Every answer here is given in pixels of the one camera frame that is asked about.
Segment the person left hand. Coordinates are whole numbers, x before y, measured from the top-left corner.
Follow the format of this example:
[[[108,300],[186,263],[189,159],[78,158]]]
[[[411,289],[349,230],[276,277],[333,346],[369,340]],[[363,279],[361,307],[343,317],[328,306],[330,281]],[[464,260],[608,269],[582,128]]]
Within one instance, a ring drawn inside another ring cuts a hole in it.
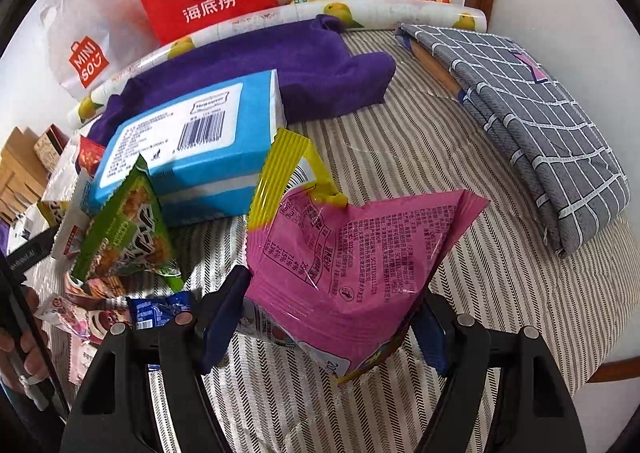
[[[38,294],[29,286],[23,287],[23,294],[25,295],[30,311],[35,313],[40,304]],[[20,347],[26,355],[23,362],[23,369],[26,372],[25,376],[32,377],[36,383],[48,378],[49,374],[46,362],[43,360],[42,353],[37,347],[32,332],[25,331],[23,333],[20,340]],[[16,373],[9,359],[9,355],[11,355],[15,348],[14,340],[5,329],[1,330],[0,348],[2,384],[5,385],[6,388],[23,395],[24,387],[20,382],[20,375]]]

